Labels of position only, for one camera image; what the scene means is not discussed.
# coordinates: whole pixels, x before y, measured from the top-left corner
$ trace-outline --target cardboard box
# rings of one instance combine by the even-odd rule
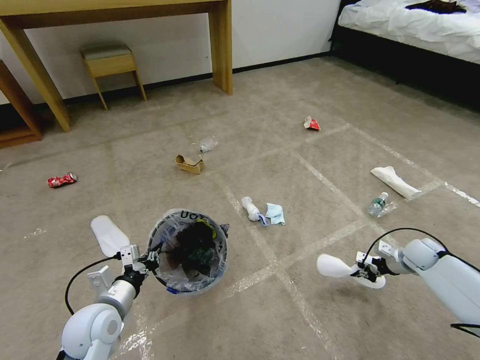
[[[175,157],[175,162],[180,169],[197,175],[199,175],[205,167],[203,159],[195,162],[192,159],[180,154]]]

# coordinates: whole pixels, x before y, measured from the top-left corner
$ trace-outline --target crushed plastic bottle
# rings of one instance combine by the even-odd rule
[[[215,139],[215,136],[209,136],[200,141],[200,152],[206,153],[215,149],[218,145],[218,141]]]
[[[379,217],[385,208],[389,198],[388,192],[382,192],[379,197],[374,198],[368,206],[368,213],[374,217]]]

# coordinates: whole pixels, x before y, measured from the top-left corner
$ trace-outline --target trash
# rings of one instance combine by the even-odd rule
[[[180,154],[175,157],[175,162],[180,169],[197,175],[199,175],[205,167],[203,159],[195,162],[189,157]]]
[[[62,186],[76,183],[77,176],[73,172],[68,172],[62,177],[51,177],[47,180],[48,186],[52,189],[61,188]]]
[[[315,119],[312,119],[311,116],[306,117],[305,121],[303,122],[303,127],[305,129],[312,129],[312,130],[315,130],[315,131],[320,131],[319,123]]]
[[[209,289],[227,268],[228,228],[199,212],[169,210],[149,236],[148,252],[158,255],[155,277],[172,294]]]
[[[206,153],[215,149],[218,145],[218,141],[215,139],[215,136],[209,136],[200,141],[200,152]]]
[[[267,218],[270,218],[272,224],[282,224],[285,225],[284,219],[284,209],[282,206],[277,204],[266,203],[266,214]]]
[[[269,223],[265,216],[262,215],[258,207],[252,203],[252,198],[245,196],[241,199],[241,206],[248,212],[248,218],[251,221],[261,221],[263,226],[268,226]]]
[[[368,213],[378,218],[382,213],[383,209],[385,208],[385,204],[388,198],[389,193],[382,192],[379,197],[376,197],[371,201],[370,206],[368,207]]]
[[[376,167],[370,172],[406,199],[410,199],[416,193],[421,192],[403,181],[403,179],[397,175],[393,166]]]

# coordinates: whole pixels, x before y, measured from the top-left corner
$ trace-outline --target floor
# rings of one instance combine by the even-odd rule
[[[385,230],[419,227],[480,264],[480,116],[334,57],[243,72],[234,96],[200,81],[69,108],[71,132],[0,150],[0,339],[3,359],[54,359],[69,318],[64,289],[103,257],[90,230],[109,215],[142,250],[170,208],[229,223],[228,270],[210,291],[175,296],[144,283],[113,359],[478,359],[479,340],[416,276],[382,290],[322,277],[316,258],[354,262]],[[303,128],[311,115],[321,131]],[[193,175],[175,155],[198,158]],[[389,189],[370,174],[392,165],[422,196],[368,217]],[[78,183],[50,189],[73,171]],[[261,227],[239,205],[283,206],[286,225]],[[404,245],[418,237],[398,233]],[[119,264],[111,264],[116,272]],[[86,276],[70,292],[94,300]]]

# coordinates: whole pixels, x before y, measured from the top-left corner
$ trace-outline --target black baseboard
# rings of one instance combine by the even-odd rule
[[[289,64],[289,63],[295,63],[295,62],[300,62],[300,61],[305,61],[313,58],[320,58],[327,56],[329,52],[319,52],[311,55],[305,55],[305,56],[298,56],[298,57],[292,57],[288,59],[283,59],[283,60],[276,60],[276,61],[271,61],[271,62],[264,62],[261,64],[256,64],[256,65],[250,65],[250,66],[242,66],[242,67],[237,67],[233,69],[234,74],[238,73],[243,73],[247,72],[250,70],[257,70],[257,69],[263,69],[263,68],[270,68],[278,65],[284,65],[284,64]],[[179,84],[184,84],[184,83],[191,83],[195,81],[200,81],[200,80],[205,80],[205,79],[211,79],[213,77],[213,74],[211,72],[207,72],[204,74],[199,74],[199,75],[193,75],[193,76],[186,76],[186,77],[181,77],[177,79],[172,79],[172,80],[165,80],[165,81],[159,81],[159,82],[152,82],[149,84],[143,85],[145,90],[153,90],[153,89],[159,89],[159,88],[164,88],[172,85],[179,85]],[[118,99],[122,98],[125,96],[129,95],[134,95],[139,92],[139,89],[136,86],[131,86],[131,87],[126,87],[122,89],[117,89],[117,90],[108,90],[108,91],[103,91],[102,95],[105,98],[106,101],[112,100],[112,99]],[[88,95],[81,95],[81,96],[74,96],[74,97],[69,97],[67,99],[64,99],[65,104],[67,105],[72,105],[72,104],[79,104],[79,103],[85,103],[85,102],[91,102],[91,101],[97,101],[99,99],[99,96],[97,93],[92,93]],[[43,110],[43,109],[48,109],[48,105],[45,102],[35,104],[34,105],[35,109],[37,110]]]
[[[296,62],[300,62],[300,61],[310,60],[310,59],[313,59],[313,58],[321,58],[321,57],[327,56],[328,54],[329,54],[328,51],[318,52],[318,53],[311,54],[311,55],[291,57],[291,58],[284,59],[284,60],[276,60],[276,61],[264,62],[264,63],[256,64],[256,65],[237,67],[237,68],[233,69],[233,73],[238,74],[238,73],[243,73],[243,72],[250,71],[250,70],[271,68],[271,67],[278,66],[278,65],[296,63]]]

